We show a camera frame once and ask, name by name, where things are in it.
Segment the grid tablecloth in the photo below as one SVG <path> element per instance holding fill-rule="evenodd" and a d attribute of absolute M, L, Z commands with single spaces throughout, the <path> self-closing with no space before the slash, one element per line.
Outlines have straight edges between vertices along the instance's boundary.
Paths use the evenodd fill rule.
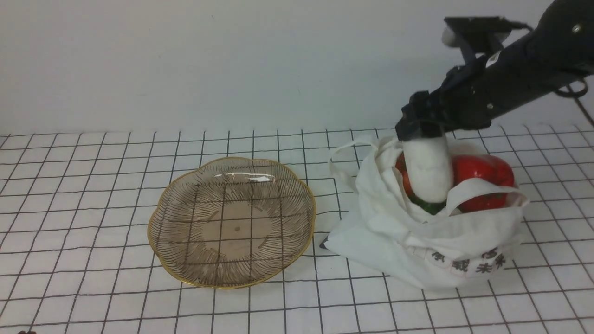
<path fill-rule="evenodd" d="M 0 334 L 594 333 L 594 129 L 456 132 L 514 168 L 528 241 L 490 282 L 421 291 L 319 248 L 355 199 L 328 149 L 393 130 L 84 133 L 0 138 Z M 355 175 L 367 147 L 339 154 Z M 287 164 L 316 195 L 314 242 L 252 288 L 176 281 L 148 245 L 163 189 L 208 161 Z"/>

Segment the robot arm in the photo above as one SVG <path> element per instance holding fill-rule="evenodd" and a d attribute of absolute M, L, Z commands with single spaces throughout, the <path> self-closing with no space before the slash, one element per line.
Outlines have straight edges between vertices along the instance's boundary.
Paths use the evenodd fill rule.
<path fill-rule="evenodd" d="M 487 128 L 494 118 L 548 93 L 585 94 L 587 89 L 578 94 L 559 89 L 585 83 L 584 78 L 594 74 L 592 0 L 555 0 L 534 30 L 500 17 L 445 21 L 445 42 L 461 49 L 466 65 L 450 70 L 432 93 L 413 94 L 396 125 L 400 140 Z M 532 31 L 504 48 L 502 39 L 515 29 Z"/>

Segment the gold-rimmed plate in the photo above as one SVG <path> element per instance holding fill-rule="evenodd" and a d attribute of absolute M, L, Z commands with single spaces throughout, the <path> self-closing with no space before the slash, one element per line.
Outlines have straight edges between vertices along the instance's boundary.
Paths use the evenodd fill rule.
<path fill-rule="evenodd" d="M 242 288 L 266 281 L 301 256 L 314 221 L 314 196 L 289 168 L 227 157 L 165 189 L 148 223 L 148 241 L 180 281 Z"/>

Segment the white cloth bag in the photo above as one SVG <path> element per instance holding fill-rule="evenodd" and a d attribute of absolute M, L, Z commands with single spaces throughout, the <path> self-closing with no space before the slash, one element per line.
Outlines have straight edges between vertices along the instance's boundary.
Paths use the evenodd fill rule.
<path fill-rule="evenodd" d="M 355 180 L 332 157 L 356 144 L 369 144 Z M 452 155 L 484 154 L 464 141 L 448 144 Z M 358 195 L 353 208 L 330 232 L 328 250 L 424 289 L 462 286 L 486 280 L 511 263 L 522 242 L 519 224 L 528 197 L 513 187 L 474 178 L 452 188 L 435 216 L 412 203 L 394 167 L 402 144 L 393 137 L 361 137 L 330 151 L 330 172 Z M 461 213 L 465 201 L 508 193 L 507 207 Z"/>

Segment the red bell pepper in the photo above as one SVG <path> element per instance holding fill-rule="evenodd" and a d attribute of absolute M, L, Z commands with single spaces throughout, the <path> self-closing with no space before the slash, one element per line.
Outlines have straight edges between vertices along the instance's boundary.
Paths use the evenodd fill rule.
<path fill-rule="evenodd" d="M 452 157 L 454 184 L 469 178 L 482 178 L 495 185 L 514 186 L 514 173 L 504 160 L 491 155 L 458 155 Z M 506 193 L 495 193 L 475 197 L 462 203 L 462 212 L 499 209 L 505 206 Z"/>

